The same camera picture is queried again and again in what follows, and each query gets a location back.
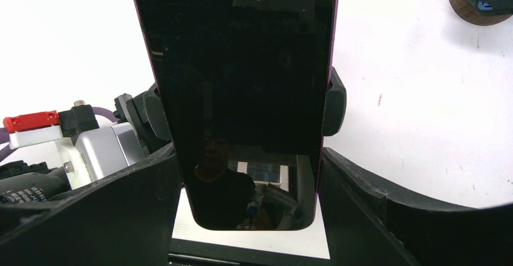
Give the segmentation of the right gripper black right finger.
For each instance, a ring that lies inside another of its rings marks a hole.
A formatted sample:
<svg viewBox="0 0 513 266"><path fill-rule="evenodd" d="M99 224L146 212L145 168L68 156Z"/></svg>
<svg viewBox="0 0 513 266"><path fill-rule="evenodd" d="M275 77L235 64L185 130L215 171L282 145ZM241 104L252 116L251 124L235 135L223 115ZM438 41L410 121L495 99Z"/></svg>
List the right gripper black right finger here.
<svg viewBox="0 0 513 266"><path fill-rule="evenodd" d="M430 198L325 148L319 201L333 265L511 265L512 205Z"/></svg>

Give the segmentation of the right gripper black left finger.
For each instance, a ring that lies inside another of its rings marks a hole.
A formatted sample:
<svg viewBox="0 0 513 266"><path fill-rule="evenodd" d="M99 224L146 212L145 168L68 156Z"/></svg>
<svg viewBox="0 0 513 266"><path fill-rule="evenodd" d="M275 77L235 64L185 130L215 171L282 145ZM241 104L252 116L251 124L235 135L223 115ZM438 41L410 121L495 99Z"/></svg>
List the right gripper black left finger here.
<svg viewBox="0 0 513 266"><path fill-rule="evenodd" d="M2 265L167 265L182 178L173 145L47 202L1 206Z"/></svg>

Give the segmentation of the black round-base phone stand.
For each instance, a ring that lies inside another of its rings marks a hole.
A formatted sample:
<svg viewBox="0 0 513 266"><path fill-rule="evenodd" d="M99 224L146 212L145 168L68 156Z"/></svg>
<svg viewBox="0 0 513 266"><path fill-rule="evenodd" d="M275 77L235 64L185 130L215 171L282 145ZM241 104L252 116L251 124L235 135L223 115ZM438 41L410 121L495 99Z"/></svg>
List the black round-base phone stand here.
<svg viewBox="0 0 513 266"><path fill-rule="evenodd" d="M343 124L347 106L347 92L335 68L331 69L330 81L325 94L322 128L316 130L311 124L309 109L301 107L290 118L273 113L264 117L258 113L252 117L253 109L247 113L229 114L228 122L217 126L207 125L214 136L227 139L238 150L262 150L270 154L307 155L322 146L322 138L337 134ZM130 123L138 139L150 152L170 144L165 109L156 85L147 91L123 100L115 100L113 115L118 123Z"/></svg>

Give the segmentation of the purple-edged black smartphone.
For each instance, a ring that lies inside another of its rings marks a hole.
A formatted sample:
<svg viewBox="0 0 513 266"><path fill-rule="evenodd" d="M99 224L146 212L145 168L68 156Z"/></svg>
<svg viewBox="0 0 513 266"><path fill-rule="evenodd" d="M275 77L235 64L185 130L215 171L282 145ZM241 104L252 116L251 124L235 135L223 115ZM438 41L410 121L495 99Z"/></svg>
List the purple-edged black smartphone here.
<svg viewBox="0 0 513 266"><path fill-rule="evenodd" d="M315 219L338 0L134 0L195 222Z"/></svg>

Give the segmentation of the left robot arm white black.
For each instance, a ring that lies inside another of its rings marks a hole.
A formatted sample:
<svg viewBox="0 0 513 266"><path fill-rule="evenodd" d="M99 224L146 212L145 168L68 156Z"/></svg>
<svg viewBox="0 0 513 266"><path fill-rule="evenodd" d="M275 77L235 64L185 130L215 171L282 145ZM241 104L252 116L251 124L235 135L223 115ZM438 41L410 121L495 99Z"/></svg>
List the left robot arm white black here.
<svg viewBox="0 0 513 266"><path fill-rule="evenodd" d="M63 167L19 160L1 166L1 203L43 202L71 189Z"/></svg>

